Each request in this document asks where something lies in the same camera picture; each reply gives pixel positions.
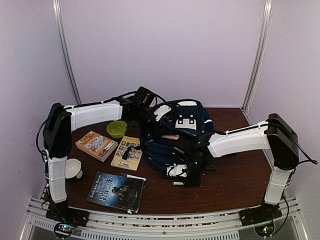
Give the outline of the navy blue backpack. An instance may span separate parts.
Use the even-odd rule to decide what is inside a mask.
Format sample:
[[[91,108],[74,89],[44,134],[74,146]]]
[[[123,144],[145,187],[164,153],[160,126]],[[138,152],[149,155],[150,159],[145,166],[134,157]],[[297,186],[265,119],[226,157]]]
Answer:
[[[214,125],[202,103],[195,99],[180,99],[163,102],[154,107],[132,101],[123,105],[122,117],[137,123],[139,109],[154,113],[161,105],[168,105],[171,111],[160,121],[165,124],[164,132],[139,133],[140,147],[148,165],[166,175],[167,167],[187,165],[187,169],[201,173],[205,167],[207,150],[200,144],[200,138],[214,131]],[[162,135],[177,135],[178,140],[165,139]]]

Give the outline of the yellow paperback book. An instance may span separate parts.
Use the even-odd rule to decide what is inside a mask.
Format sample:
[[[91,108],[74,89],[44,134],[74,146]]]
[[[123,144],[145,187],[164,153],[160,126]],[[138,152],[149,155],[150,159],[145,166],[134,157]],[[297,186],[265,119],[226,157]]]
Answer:
[[[139,147],[139,138],[124,136],[110,165],[116,168],[137,171],[142,158],[142,150]]]

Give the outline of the purple capped white marker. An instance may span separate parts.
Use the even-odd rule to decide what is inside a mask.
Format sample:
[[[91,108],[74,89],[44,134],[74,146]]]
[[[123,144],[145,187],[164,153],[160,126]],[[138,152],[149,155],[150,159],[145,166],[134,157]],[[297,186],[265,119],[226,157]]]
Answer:
[[[121,175],[122,177],[127,177],[127,178],[132,178],[132,179],[143,180],[144,182],[147,182],[147,181],[148,181],[148,179],[145,178],[145,177],[135,176],[135,175],[127,174],[127,173],[121,173],[120,175]]]

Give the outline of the orange comic paperback book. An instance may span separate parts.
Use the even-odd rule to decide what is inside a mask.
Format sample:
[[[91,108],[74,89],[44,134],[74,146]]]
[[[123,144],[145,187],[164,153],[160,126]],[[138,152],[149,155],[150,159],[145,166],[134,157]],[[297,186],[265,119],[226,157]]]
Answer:
[[[118,142],[91,130],[77,140],[75,145],[88,155],[104,162],[118,147]]]

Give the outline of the dark Wuthering Heights book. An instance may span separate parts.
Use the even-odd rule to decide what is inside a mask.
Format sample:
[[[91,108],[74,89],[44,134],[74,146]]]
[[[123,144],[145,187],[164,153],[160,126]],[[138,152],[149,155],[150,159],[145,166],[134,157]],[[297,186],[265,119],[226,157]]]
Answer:
[[[144,183],[138,178],[97,172],[86,200],[136,214],[140,208]]]

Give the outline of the red capped white marker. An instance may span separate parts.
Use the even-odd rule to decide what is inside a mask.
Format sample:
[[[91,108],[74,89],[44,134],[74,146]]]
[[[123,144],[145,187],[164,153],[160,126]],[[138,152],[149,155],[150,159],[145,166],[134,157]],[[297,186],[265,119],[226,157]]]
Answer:
[[[183,182],[178,182],[178,181],[174,181],[172,183],[174,186],[184,186],[184,183]]]

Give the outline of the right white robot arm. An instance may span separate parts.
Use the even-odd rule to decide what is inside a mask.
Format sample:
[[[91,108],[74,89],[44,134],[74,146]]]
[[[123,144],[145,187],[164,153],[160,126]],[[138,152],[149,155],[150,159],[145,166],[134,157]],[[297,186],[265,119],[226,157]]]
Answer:
[[[293,128],[276,113],[247,127],[203,133],[189,149],[190,154],[185,163],[175,163],[167,168],[168,176],[195,177],[204,170],[205,161],[209,157],[218,159],[233,154],[270,151],[273,167],[262,200],[263,205],[256,210],[256,216],[261,221],[268,220],[276,212],[275,206],[283,198],[298,165],[319,163],[300,145]]]

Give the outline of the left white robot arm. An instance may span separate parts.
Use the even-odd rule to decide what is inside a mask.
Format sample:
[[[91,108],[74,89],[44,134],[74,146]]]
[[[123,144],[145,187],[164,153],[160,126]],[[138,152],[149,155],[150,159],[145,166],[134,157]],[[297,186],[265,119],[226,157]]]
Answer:
[[[51,210],[55,217],[61,222],[72,218],[71,209],[64,205],[68,201],[65,168],[67,159],[74,153],[76,138],[90,130],[103,133],[108,123],[119,120],[158,127],[160,124],[151,112],[151,105],[159,100],[165,102],[163,97],[140,86],[137,90],[106,100],[78,105],[58,102],[51,106],[38,129],[36,140],[43,142],[43,147],[37,150],[45,164],[44,175],[49,197],[55,204]]]

